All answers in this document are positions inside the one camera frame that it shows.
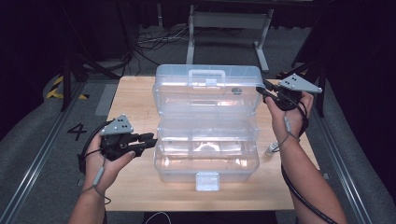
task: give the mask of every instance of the plastic box lid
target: plastic box lid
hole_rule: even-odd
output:
[[[153,95],[160,115],[251,115],[264,87],[256,66],[163,64],[157,68]]]

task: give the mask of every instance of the white cable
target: white cable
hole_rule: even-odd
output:
[[[188,39],[183,38],[183,37],[177,37],[178,35],[180,35],[183,31],[185,31],[185,30],[188,29],[188,28],[189,28],[189,26],[187,26],[187,27],[181,29],[181,30],[180,30],[177,34],[175,34],[174,36],[170,36],[170,37],[163,36],[163,37],[157,37],[157,38],[154,38],[154,39],[143,40],[143,41],[139,41],[139,44],[148,43],[148,42],[157,41],[157,40],[163,41],[163,40],[177,39],[177,38],[178,38],[178,39],[182,39],[182,40],[188,40]]]
[[[165,215],[165,216],[168,218],[169,224],[172,224],[171,218],[170,218],[165,212],[158,212],[158,213],[152,215],[152,216],[146,221],[146,224],[148,224],[149,221],[150,221],[152,218],[154,218],[154,217],[156,217],[156,216],[158,216],[158,215],[160,215],[160,214]]]

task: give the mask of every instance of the plastic box latch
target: plastic box latch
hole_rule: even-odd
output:
[[[220,190],[219,173],[200,172],[196,175],[197,191],[217,191]]]

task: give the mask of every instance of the person's left hand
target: person's left hand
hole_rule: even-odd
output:
[[[87,154],[100,148],[102,137],[100,133],[97,133],[91,140],[88,147]],[[99,180],[96,189],[105,195],[106,190],[114,183],[119,174],[120,170],[125,167],[133,158],[134,151],[126,153],[122,157],[115,161],[109,161],[104,158],[100,151],[94,152],[86,157],[86,172],[83,190],[87,190],[92,187],[93,180],[96,177],[99,169],[104,166],[105,170],[102,177]]]

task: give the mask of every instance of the clear plastic storage box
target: clear plastic storage box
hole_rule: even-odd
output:
[[[256,86],[263,84],[255,66],[160,65],[153,95],[161,116],[154,155],[161,179],[197,182],[202,190],[247,180],[260,165]]]

